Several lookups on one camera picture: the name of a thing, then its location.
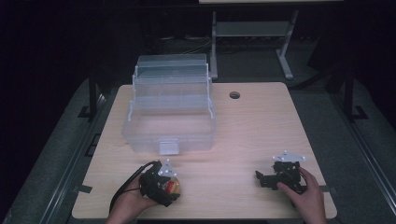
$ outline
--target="clear plastic container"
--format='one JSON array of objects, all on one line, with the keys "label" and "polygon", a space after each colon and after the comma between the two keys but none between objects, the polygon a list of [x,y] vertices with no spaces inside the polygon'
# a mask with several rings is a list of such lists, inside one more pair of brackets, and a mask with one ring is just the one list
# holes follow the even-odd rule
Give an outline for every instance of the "clear plastic container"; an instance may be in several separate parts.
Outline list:
[{"label": "clear plastic container", "polygon": [[204,54],[140,56],[122,135],[135,151],[209,150],[216,130]]}]

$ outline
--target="dark background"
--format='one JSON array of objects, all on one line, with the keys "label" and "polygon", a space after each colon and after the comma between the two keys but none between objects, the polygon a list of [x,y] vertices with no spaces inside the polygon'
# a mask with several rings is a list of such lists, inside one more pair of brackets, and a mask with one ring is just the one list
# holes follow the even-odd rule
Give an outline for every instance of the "dark background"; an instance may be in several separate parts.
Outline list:
[{"label": "dark background", "polygon": [[[159,38],[210,36],[213,8],[181,1],[188,10],[179,10],[179,2],[0,0],[1,220],[83,80],[95,73],[106,92],[131,82],[139,55],[161,53]],[[324,70],[341,59],[396,127],[393,2],[298,6],[293,38],[320,37],[311,66]],[[260,19],[262,9],[275,20],[292,6],[249,9],[258,14],[218,8],[224,18],[240,15],[238,20]]]}]

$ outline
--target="orange component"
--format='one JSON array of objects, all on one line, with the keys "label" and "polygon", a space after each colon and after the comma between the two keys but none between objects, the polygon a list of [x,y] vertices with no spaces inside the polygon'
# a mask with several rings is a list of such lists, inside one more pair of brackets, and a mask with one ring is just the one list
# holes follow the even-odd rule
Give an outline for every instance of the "orange component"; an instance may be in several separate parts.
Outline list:
[{"label": "orange component", "polygon": [[172,177],[167,183],[165,188],[163,189],[165,192],[173,194],[180,193],[180,185],[176,177]]}]

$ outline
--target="hole in table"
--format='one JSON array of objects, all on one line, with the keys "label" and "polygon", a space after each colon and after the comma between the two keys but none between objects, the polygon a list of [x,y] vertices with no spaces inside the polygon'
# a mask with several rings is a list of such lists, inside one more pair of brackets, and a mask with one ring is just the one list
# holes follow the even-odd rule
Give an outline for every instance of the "hole in table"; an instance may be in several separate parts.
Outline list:
[{"label": "hole in table", "polygon": [[241,97],[241,94],[239,94],[239,92],[237,91],[232,91],[230,92],[230,97],[233,99],[239,99],[239,97]]}]

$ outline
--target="human hand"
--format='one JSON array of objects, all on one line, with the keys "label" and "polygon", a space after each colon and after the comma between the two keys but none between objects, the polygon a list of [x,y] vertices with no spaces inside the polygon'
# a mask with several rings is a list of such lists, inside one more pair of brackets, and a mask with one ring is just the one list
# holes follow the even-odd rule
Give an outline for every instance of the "human hand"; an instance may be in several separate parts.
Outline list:
[{"label": "human hand", "polygon": [[111,209],[106,220],[106,224],[128,223],[137,218],[145,209],[157,205],[150,198],[145,198],[140,193],[138,175],[129,185],[124,193],[122,193]]},{"label": "human hand", "polygon": [[319,187],[318,181],[304,168],[299,168],[306,180],[306,191],[303,194],[300,195],[294,192],[281,182],[276,184],[277,187],[289,196],[306,224],[327,223],[323,192]]}]

